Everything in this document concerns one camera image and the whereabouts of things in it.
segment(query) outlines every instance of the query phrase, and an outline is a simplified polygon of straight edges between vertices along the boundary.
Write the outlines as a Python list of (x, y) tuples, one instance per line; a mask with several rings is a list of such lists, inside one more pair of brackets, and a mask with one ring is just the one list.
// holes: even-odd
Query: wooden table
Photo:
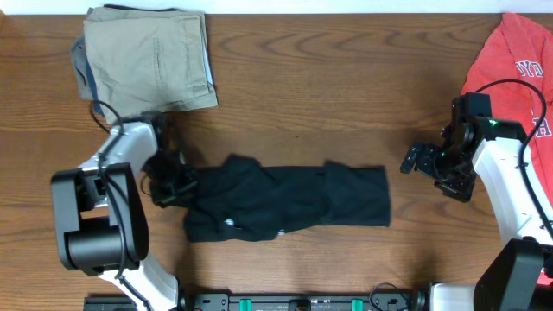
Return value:
[[(531, 16), (553, 29), (552, 16)], [(0, 308), (78, 310), (118, 291), (58, 259), (49, 180), (105, 140), (79, 99), (69, 48), (83, 16), (6, 16), (0, 28)], [(186, 289), (369, 292), (378, 282), (476, 282), (501, 250), (481, 183), (467, 204), (399, 165), (439, 143), (450, 101), (500, 15), (209, 16), (220, 106), (178, 113), (199, 167), (383, 164), (390, 228), (313, 227), (275, 241), (189, 244), (185, 210), (143, 196), (150, 251)]]

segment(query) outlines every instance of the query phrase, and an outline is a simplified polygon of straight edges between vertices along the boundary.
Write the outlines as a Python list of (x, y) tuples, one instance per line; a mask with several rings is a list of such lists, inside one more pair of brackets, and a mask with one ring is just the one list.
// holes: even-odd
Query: black garment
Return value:
[(382, 167), (261, 168), (231, 155), (223, 167), (199, 172), (194, 205), (185, 218), (191, 242), (271, 240), (312, 225), (390, 225)]

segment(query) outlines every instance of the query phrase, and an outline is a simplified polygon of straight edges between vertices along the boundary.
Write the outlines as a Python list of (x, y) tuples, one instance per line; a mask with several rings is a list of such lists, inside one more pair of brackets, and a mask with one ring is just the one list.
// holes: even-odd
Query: gray cloth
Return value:
[(217, 105), (202, 14), (96, 8), (84, 24), (98, 99), (122, 117)]
[(77, 41), (71, 47), (71, 62), (79, 86), (79, 96), (82, 99), (93, 100), (90, 81), (86, 76), (86, 45), (83, 35), (77, 38)]

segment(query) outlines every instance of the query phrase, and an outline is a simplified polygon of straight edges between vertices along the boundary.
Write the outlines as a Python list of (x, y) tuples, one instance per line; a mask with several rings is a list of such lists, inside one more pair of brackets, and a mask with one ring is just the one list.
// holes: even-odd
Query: wire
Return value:
[(534, 203), (534, 206), (536, 207), (537, 213), (539, 214), (540, 218), (543, 221), (543, 225), (547, 229), (547, 232), (553, 238), (553, 227), (551, 226), (550, 221), (547, 219), (547, 215), (545, 214), (545, 211), (542, 208), (542, 205), (539, 203), (539, 200), (537, 199), (536, 193), (534, 192), (534, 189), (532, 188), (532, 185), (530, 184), (530, 179), (528, 179), (528, 174), (526, 173), (526, 163), (524, 163), (524, 151), (526, 150), (526, 147), (528, 147), (528, 144), (530, 143), (530, 140), (536, 135), (537, 130), (539, 130), (540, 126), (542, 126), (542, 122), (545, 119), (545, 113), (547, 112), (547, 101), (545, 100), (545, 97), (543, 94), (538, 90), (533, 84), (528, 83), (526, 81), (522, 81), (520, 79), (501, 79), (497, 80), (495, 82), (492, 82), (490, 84), (487, 84), (485, 86), (482, 86), (476, 92), (482, 92), (486, 90), (490, 86), (495, 86), (501, 83), (518, 83), (523, 86), (528, 86), (532, 91), (534, 91), (537, 96), (539, 97), (540, 101), (542, 102), (542, 115), (539, 118), (539, 121), (536, 123), (528, 137), (526, 137), (526, 140), (522, 143), (522, 146), (520, 147), (520, 151), (518, 152), (518, 168), (520, 169), (520, 174), (522, 175), (522, 179), (524, 181), (524, 184), (526, 185), (526, 189), (528, 189), (528, 194), (530, 195), (532, 202)]
[(140, 179), (140, 191), (142, 191), (143, 194), (148, 195), (151, 198), (151, 194), (148, 194), (144, 191), (144, 180), (148, 177), (147, 175), (142, 176), (142, 179)]
[[(376, 308), (378, 311), (384, 311), (384, 310), (381, 309), (381, 308), (380, 308), (379, 306), (377, 306), (376, 304), (374, 304), (374, 301), (372, 300), (372, 295), (374, 294), (374, 292), (375, 292), (378, 288), (380, 288), (380, 287), (382, 287), (382, 286), (385, 286), (385, 285), (390, 286), (390, 287), (393, 287), (394, 289), (397, 289), (396, 285), (394, 285), (394, 284), (392, 284), (392, 283), (389, 283), (389, 282), (382, 282), (382, 283), (378, 284), (377, 286), (375, 286), (374, 289), (372, 289), (372, 290), (371, 290), (371, 293), (369, 294), (369, 303), (371, 304), (371, 306), (372, 306), (373, 308)], [(405, 297), (403, 294), (400, 293), (399, 295), (401, 295), (401, 297), (404, 298), (406, 302), (409, 302), (409, 299), (408, 299), (407, 297)]]
[(94, 110), (94, 104), (100, 104), (100, 105), (104, 105), (105, 107), (107, 107), (106, 103), (104, 103), (103, 101), (101, 100), (93, 100), (91, 103), (90, 103), (90, 106), (88, 107), (89, 110), (90, 110), (90, 116), (92, 117), (92, 120), (94, 120), (94, 122), (100, 127), (100, 129), (104, 130), (104, 132), (110, 134), (110, 131), (98, 120), (98, 118), (96, 117), (96, 111)]
[[(105, 108), (109, 109), (111, 112), (113, 112), (113, 114), (117, 118), (117, 124), (119, 125), (118, 134), (108, 143), (108, 145), (101, 152), (98, 153), (98, 172), (99, 172), (99, 175), (100, 175), (100, 180), (104, 184), (105, 193), (106, 193), (109, 201), (113, 204), (113, 211), (115, 212), (115, 217), (116, 217), (116, 219), (118, 221), (118, 224), (119, 224), (118, 229), (119, 229), (119, 236), (121, 238), (122, 251), (121, 251), (121, 261), (119, 263), (119, 269), (118, 269), (118, 273), (115, 275), (115, 279), (121, 280), (123, 278), (122, 274), (123, 274), (124, 266), (125, 266), (126, 259), (127, 259), (127, 239), (126, 239), (125, 232), (124, 232), (124, 225), (123, 225), (123, 218), (121, 217), (121, 211), (119, 210), (118, 203), (115, 200), (115, 196), (113, 195), (113, 192), (111, 191), (109, 181), (111, 181), (112, 185), (117, 185), (117, 184), (111, 178), (108, 180), (107, 176), (105, 175), (103, 164), (104, 164), (105, 158), (110, 153), (113, 146), (115, 146), (115, 144), (118, 142), (118, 140), (124, 134), (123, 119), (121, 118), (121, 116), (119, 116), (118, 112), (115, 111), (115, 109), (113, 109), (113, 107), (111, 107), (107, 103), (105, 103), (101, 100), (92, 101), (89, 105), (90, 114), (91, 114), (92, 118), (94, 119), (94, 121), (96, 122), (96, 124), (100, 128), (102, 128), (103, 130), (107, 131), (108, 133), (110, 131), (108, 131), (108, 129), (106, 129), (106, 127), (104, 127), (104, 125), (102, 125), (98, 121), (98, 119), (96, 118), (96, 115), (95, 115), (95, 112), (94, 112), (94, 104), (100, 104), (100, 105), (104, 106)], [(115, 188), (119, 192), (119, 195), (121, 195), (121, 197), (123, 197), (123, 199), (125, 200), (125, 203), (128, 205), (129, 204), (128, 199), (123, 194), (123, 191), (121, 190), (121, 188), (118, 185)]]
[(124, 277), (121, 277), (119, 279), (119, 283), (123, 285), (127, 290), (129, 290), (130, 293), (133, 294), (136, 298), (138, 298), (139, 301), (142, 302), (142, 304), (146, 308), (146, 311), (152, 311), (152, 307), (150, 306), (148, 299), (146, 299), (135, 288), (133, 288), (132, 285), (130, 285), (130, 283), (127, 282), (127, 280)]

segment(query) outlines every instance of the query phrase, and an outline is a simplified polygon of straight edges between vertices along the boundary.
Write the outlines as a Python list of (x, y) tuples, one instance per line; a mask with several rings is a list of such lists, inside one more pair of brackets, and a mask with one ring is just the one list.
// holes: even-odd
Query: green connector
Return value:
[(240, 311), (251, 311), (251, 300), (241, 299), (240, 300)]
[(363, 301), (360, 299), (352, 299), (352, 311), (363, 311)]

